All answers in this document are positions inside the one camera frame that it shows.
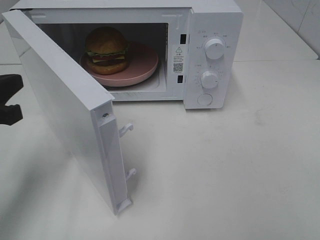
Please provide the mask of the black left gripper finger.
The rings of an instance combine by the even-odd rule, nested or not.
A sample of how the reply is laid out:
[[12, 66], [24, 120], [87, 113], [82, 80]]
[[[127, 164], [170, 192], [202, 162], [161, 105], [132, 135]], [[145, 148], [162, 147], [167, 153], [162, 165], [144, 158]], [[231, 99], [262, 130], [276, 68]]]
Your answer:
[[0, 124], [12, 126], [23, 119], [22, 110], [19, 104], [0, 106]]
[[23, 79], [19, 74], [4, 74], [0, 76], [0, 104], [8, 100], [23, 88]]

